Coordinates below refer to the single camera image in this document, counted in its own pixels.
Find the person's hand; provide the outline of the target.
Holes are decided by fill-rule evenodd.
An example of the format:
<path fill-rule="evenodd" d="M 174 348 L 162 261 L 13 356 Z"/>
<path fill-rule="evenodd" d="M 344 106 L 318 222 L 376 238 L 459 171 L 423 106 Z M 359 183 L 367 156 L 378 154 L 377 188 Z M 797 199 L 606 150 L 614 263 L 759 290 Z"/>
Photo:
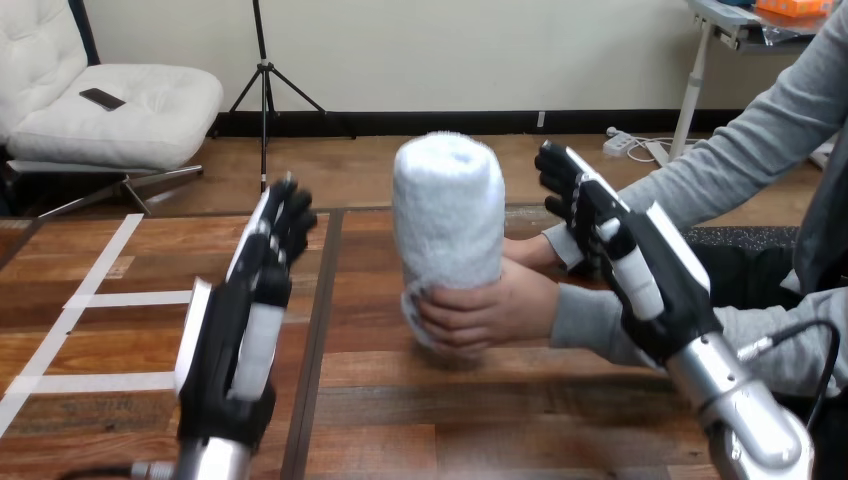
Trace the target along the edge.
<path fill-rule="evenodd" d="M 503 255 L 511 261 L 534 270 L 562 263 L 547 237 L 542 234 L 524 240 L 505 238 Z"/>
<path fill-rule="evenodd" d="M 505 343 L 550 338 L 559 284 L 512 260 L 499 279 L 476 289 L 433 288 L 416 299 L 437 353 L 473 358 Z"/>

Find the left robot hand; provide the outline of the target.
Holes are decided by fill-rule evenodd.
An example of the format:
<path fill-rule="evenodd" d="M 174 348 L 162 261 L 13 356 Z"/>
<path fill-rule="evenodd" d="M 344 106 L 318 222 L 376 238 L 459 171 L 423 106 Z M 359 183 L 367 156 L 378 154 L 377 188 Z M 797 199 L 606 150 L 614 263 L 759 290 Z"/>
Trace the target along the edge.
<path fill-rule="evenodd" d="M 255 452 L 270 423 L 276 392 L 270 380 L 282 321 L 289 305 L 291 268 L 317 224 L 310 191 L 292 177 L 270 185 L 245 227 L 225 278 L 184 332 L 187 366 L 178 370 L 177 437 L 219 438 Z"/>

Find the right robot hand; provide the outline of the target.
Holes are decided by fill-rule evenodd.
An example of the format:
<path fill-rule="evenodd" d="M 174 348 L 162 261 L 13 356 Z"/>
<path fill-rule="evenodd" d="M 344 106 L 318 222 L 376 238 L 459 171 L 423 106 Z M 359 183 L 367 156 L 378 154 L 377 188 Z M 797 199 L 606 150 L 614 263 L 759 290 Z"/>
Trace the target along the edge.
<path fill-rule="evenodd" d="M 546 208 L 582 257 L 598 260 L 625 309 L 623 328 L 663 365 L 697 338 L 721 333 L 710 279 L 662 206 L 634 209 L 573 149 L 550 141 L 535 158 Z"/>

